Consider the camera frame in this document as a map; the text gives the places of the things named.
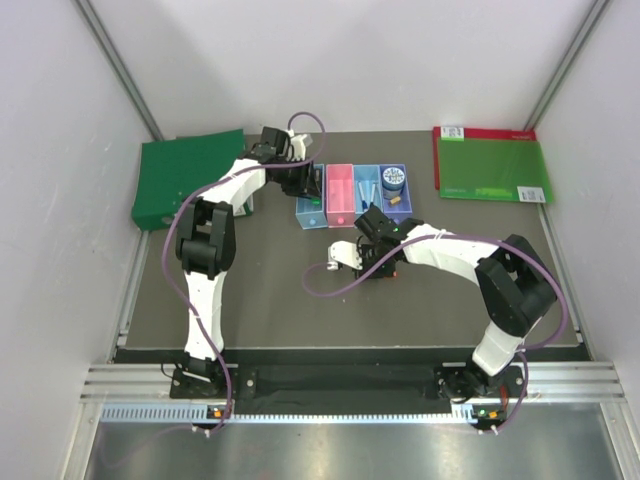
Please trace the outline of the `purple drawer bin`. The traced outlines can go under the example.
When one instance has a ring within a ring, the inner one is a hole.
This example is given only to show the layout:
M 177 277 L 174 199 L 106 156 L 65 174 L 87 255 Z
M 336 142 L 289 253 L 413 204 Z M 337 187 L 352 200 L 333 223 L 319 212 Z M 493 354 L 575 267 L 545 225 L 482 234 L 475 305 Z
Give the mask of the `purple drawer bin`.
M 406 184 L 404 186 L 404 190 L 402 191 L 402 194 L 400 196 L 397 196 L 401 197 L 401 202 L 395 206 L 390 206 L 390 200 L 383 197 L 383 213 L 394 220 L 396 223 L 400 223 L 404 219 L 410 217 L 413 212 L 406 166 L 404 164 L 381 164 L 379 166 L 380 170 L 382 165 L 401 165 L 404 167 L 404 170 L 406 172 Z

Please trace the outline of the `blue capped whiteboard marker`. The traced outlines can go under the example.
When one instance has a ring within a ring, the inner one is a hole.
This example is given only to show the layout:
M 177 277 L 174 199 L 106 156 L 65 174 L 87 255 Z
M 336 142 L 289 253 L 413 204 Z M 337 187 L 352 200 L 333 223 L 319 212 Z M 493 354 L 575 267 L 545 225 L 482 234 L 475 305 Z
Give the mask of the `blue capped whiteboard marker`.
M 363 182 L 357 182 L 357 186 L 358 186 L 358 192 L 360 195 L 360 206 L 362 211 L 365 212 L 368 209 L 368 202 L 365 195 L 364 184 Z

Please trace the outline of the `black capped whiteboard marker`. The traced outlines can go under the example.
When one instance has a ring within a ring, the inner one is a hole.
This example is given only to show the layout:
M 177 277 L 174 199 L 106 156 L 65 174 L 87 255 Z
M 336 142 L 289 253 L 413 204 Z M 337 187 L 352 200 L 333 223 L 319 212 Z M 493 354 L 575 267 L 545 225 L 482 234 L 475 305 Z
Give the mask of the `black capped whiteboard marker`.
M 375 203 L 376 191 L 377 191 L 377 183 L 376 182 L 372 182 L 370 195 L 369 195 L 369 206 L 370 207 L 373 206 L 374 203 Z

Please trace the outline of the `blue lidded round jar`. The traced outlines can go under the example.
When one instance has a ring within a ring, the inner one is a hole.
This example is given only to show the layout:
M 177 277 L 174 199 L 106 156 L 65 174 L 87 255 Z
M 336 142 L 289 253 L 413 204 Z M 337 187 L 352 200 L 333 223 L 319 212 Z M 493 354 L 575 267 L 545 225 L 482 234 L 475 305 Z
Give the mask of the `blue lidded round jar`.
M 380 179 L 383 197 L 391 200 L 402 194 L 406 184 L 406 172 L 401 165 L 382 165 Z

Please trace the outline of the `pink drawer bin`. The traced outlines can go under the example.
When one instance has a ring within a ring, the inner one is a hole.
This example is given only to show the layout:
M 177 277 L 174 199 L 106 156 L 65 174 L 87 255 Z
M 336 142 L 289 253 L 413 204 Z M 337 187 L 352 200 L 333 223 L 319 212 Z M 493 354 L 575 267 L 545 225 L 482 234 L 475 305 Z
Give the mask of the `pink drawer bin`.
M 326 166 L 326 215 L 329 228 L 351 227 L 355 221 L 352 164 Z

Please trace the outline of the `green transparent folder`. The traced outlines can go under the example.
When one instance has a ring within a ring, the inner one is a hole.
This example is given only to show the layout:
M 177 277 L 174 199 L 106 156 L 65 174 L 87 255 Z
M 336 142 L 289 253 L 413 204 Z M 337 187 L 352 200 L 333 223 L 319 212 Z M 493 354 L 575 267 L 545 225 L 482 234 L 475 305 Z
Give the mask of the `green transparent folder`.
M 554 194 L 536 141 L 438 142 L 440 196 L 447 199 L 551 203 Z

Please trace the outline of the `light blue end drawer bin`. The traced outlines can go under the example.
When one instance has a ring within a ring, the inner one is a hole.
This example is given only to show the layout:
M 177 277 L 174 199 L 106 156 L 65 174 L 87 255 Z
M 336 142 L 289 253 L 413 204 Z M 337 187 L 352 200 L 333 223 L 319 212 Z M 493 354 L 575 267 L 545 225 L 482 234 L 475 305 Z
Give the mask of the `light blue end drawer bin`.
M 311 204 L 312 198 L 297 198 L 295 216 L 303 230 L 321 229 L 328 227 L 328 220 L 326 216 L 326 181 L 325 181 L 325 166 L 323 164 L 316 164 L 314 166 L 314 177 L 316 184 L 319 188 L 319 197 L 321 205 Z

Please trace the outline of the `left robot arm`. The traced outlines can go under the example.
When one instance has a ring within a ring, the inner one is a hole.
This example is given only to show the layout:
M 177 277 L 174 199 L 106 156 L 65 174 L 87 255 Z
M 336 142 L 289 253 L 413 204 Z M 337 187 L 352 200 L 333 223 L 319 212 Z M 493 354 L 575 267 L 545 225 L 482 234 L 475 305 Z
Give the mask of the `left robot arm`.
M 205 396 L 220 394 L 227 382 L 221 310 L 225 277 L 236 255 L 235 213 L 269 182 L 288 196 L 317 196 L 313 160 L 307 157 L 311 144 L 308 133 L 265 127 L 220 180 L 185 200 L 170 227 L 187 283 L 187 291 L 179 293 L 189 312 L 182 369 Z

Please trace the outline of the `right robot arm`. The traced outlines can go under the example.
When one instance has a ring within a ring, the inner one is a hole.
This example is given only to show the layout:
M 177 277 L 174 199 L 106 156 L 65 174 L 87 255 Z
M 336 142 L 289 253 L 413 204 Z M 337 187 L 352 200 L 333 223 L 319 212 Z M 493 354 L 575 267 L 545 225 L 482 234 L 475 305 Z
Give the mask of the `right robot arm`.
M 454 274 L 479 288 L 489 324 L 461 371 L 446 374 L 440 384 L 458 401 L 498 390 L 504 370 L 557 300 L 553 277 L 531 244 L 519 235 L 496 244 L 463 239 L 413 218 L 396 223 L 376 206 L 360 215 L 355 227 L 367 239 L 353 247 L 356 277 L 388 277 L 405 262 Z

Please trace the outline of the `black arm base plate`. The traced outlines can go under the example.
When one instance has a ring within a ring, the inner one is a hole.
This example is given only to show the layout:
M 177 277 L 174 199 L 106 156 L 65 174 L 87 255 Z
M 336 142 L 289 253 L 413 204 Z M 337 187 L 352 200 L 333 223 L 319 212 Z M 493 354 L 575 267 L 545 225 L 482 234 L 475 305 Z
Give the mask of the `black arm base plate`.
M 169 395 L 175 400 L 230 399 L 237 413 L 442 413 L 448 404 L 486 400 L 503 417 L 526 390 L 522 369 L 510 365 L 498 390 L 454 400 L 445 395 L 440 381 L 465 364 L 243 362 L 215 382 L 195 377 L 179 365 Z

